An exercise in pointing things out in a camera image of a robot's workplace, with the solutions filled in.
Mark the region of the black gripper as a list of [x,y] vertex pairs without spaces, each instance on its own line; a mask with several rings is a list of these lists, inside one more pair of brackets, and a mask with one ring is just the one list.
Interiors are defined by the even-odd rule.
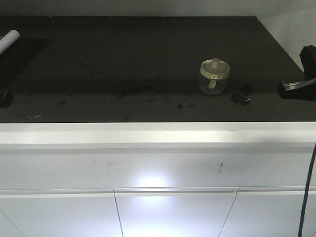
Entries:
[[282,99],[297,99],[306,101],[316,100],[316,47],[304,46],[300,59],[306,81],[285,83],[278,85],[277,92]]

